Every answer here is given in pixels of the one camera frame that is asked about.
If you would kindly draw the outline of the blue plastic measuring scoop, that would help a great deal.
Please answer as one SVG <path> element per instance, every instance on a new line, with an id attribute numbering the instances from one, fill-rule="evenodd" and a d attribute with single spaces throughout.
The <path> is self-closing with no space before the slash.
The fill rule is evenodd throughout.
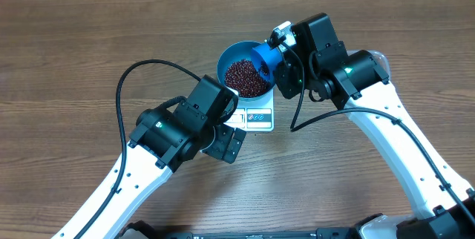
<path id="1" fill-rule="evenodd" d="M 267 43 L 258 44 L 251 49 L 250 59 L 260 76 L 273 85 L 275 81 L 273 73 L 283 59 L 279 49 L 271 49 Z"/>

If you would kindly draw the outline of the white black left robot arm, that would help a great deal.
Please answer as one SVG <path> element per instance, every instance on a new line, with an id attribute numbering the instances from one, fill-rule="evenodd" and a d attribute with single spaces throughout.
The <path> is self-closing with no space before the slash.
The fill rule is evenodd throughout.
<path id="1" fill-rule="evenodd" d="M 246 136 L 225 124 L 238 93 L 204 76 L 188 97 L 143 111 L 105 179 L 56 238 L 115 238 L 140 205 L 198 152 L 233 163 Z"/>

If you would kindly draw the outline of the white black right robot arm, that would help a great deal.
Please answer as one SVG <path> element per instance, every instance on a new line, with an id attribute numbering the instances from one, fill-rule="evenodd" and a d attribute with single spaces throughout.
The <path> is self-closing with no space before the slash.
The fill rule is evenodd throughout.
<path id="1" fill-rule="evenodd" d="M 439 155 L 367 50 L 349 52 L 328 15 L 277 26 L 252 50 L 258 70 L 287 98 L 331 101 L 369 138 L 401 185 L 408 216 L 375 214 L 350 238 L 472 238 L 474 188 Z"/>

